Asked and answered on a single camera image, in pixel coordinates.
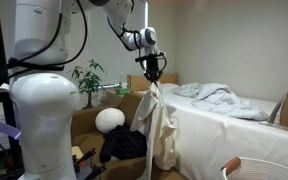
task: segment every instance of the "laundry basket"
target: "laundry basket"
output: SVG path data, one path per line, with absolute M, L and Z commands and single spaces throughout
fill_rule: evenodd
M 288 167 L 244 157 L 230 160 L 221 171 L 223 180 L 288 180 Z

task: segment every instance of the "green plant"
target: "green plant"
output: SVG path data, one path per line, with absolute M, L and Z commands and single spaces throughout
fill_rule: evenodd
M 94 73 L 96 70 L 101 70 L 107 73 L 102 66 L 92 60 L 87 60 L 90 64 L 87 68 L 75 66 L 72 72 L 72 79 L 78 83 L 78 89 L 80 93 L 86 93 L 88 95 L 87 107 L 92 107 L 92 93 L 98 92 L 98 88 L 101 87 L 102 81 L 100 76 Z

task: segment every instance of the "metal stand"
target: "metal stand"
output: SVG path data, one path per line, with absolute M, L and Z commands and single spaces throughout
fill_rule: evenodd
M 6 56 L 5 56 L 5 49 L 4 49 L 4 42 L 3 42 L 3 34 L 2 34 L 2 27 L 0 21 L 0 74 L 3 70 L 5 70 L 7 63 L 6 63 Z M 1 79 L 0 83 L 9 83 L 9 78 Z M 13 110 L 13 102 L 9 96 L 3 96 L 2 98 L 3 109 L 5 114 L 5 122 L 8 125 L 16 127 L 14 110 Z M 19 146 L 19 142 L 14 140 L 13 138 L 9 137 L 10 143 L 10 152 L 11 158 L 13 160 L 14 168 L 19 167 L 21 163 L 21 148 Z

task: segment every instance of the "white bedsheet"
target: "white bedsheet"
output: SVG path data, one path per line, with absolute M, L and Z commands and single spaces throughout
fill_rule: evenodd
M 177 128 L 176 167 L 189 179 L 221 179 L 221 167 L 236 156 L 288 167 L 288 131 L 196 109 L 191 98 L 172 92 L 164 92 L 163 97 Z M 276 104 L 248 100 L 268 114 Z

